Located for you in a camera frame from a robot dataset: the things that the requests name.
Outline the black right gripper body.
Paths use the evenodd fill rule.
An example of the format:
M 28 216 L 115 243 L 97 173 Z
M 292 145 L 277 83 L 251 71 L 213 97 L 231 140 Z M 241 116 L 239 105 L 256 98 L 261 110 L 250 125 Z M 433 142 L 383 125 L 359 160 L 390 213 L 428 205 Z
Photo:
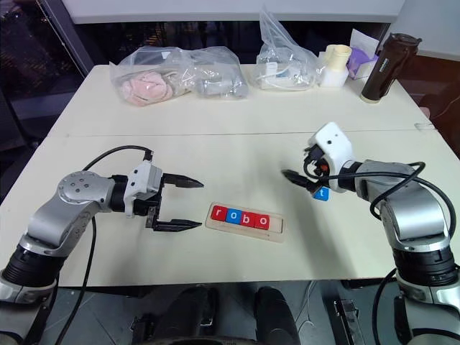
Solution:
M 317 144 L 306 147 L 304 154 L 303 170 L 308 177 L 318 180 L 329 176 L 329 164 L 324 158 L 323 150 Z

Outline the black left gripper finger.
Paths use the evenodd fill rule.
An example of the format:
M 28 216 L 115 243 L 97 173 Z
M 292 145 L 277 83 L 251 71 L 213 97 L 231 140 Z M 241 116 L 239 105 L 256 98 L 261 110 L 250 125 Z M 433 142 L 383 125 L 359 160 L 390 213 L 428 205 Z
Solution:
M 171 221 L 157 221 L 154 225 L 154 231 L 159 232 L 181 232 L 189 229 L 194 229 L 201 226 L 201 222 L 185 220 L 185 219 L 172 219 Z
M 203 188 L 204 184 L 198 180 L 192 179 L 185 175 L 177 175 L 164 173 L 163 174 L 163 183 L 168 185 L 174 185 L 178 188 Z

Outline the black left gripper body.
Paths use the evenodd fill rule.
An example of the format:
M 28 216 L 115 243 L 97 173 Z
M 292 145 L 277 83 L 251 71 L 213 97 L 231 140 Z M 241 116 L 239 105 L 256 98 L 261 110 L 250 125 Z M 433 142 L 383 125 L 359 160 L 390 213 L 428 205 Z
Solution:
M 166 223 L 158 220 L 162 202 L 162 189 L 165 184 L 164 179 L 164 176 L 162 176 L 160 180 L 160 188 L 154 196 L 145 201 L 138 198 L 134 201 L 134 215 L 145 217 L 145 227 L 147 229 L 166 228 Z

